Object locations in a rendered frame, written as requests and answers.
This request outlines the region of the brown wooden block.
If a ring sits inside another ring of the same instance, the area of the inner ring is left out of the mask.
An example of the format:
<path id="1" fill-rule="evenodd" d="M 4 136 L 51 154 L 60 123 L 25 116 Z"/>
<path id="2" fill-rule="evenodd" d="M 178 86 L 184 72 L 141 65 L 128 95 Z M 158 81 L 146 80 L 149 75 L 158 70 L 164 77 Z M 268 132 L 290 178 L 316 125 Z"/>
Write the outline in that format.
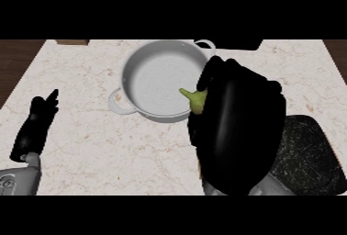
<path id="1" fill-rule="evenodd" d="M 57 45 L 88 45 L 88 39 L 56 39 Z"/>

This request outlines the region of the dark eggplant with green stem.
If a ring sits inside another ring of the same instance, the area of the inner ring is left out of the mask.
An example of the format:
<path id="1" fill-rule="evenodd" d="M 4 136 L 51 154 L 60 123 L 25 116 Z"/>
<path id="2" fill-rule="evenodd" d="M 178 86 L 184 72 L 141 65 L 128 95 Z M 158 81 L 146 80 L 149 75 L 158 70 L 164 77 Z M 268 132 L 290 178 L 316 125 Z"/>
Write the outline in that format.
<path id="1" fill-rule="evenodd" d="M 273 166 L 276 133 L 264 86 L 242 80 L 215 82 L 195 92 L 180 89 L 190 101 L 189 134 L 206 184 L 228 196 L 246 196 Z"/>

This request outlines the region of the dark speckled tray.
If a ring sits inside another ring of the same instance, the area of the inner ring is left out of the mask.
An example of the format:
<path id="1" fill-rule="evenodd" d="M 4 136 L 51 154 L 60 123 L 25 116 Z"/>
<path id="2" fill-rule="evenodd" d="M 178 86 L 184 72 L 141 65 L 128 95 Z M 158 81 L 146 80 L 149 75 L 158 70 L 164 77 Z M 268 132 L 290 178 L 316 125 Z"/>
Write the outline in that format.
<path id="1" fill-rule="evenodd" d="M 296 196 L 336 196 L 347 178 L 316 119 L 286 116 L 270 173 Z"/>

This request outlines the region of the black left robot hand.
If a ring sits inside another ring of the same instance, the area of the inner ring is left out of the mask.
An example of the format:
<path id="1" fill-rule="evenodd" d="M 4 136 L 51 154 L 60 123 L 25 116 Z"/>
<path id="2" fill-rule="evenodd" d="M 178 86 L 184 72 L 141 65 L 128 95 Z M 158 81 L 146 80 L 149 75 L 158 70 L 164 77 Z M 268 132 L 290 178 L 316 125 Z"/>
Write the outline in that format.
<path id="1" fill-rule="evenodd" d="M 31 100 L 28 117 L 19 129 L 8 156 L 14 162 L 25 162 L 23 156 L 31 152 L 41 154 L 56 113 L 57 89 L 47 98 L 35 96 Z"/>

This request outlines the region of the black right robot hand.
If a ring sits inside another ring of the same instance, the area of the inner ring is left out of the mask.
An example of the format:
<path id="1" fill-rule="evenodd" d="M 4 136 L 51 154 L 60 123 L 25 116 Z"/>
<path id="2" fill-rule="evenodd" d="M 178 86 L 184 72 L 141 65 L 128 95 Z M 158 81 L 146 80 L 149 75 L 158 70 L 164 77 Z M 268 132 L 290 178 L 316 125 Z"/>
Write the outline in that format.
<path id="1" fill-rule="evenodd" d="M 286 99 L 282 95 L 282 86 L 276 81 L 267 80 L 265 77 L 251 71 L 246 67 L 240 66 L 234 60 L 224 60 L 220 57 L 212 57 L 206 62 L 196 90 L 199 91 L 208 88 L 215 82 L 230 80 L 242 80 L 251 84 L 261 84 L 264 86 L 258 92 L 271 99 L 271 109 L 268 111 L 261 110 L 258 114 L 264 118 L 271 119 L 271 131 L 276 133 L 276 140 L 273 141 L 276 157 L 286 117 Z"/>

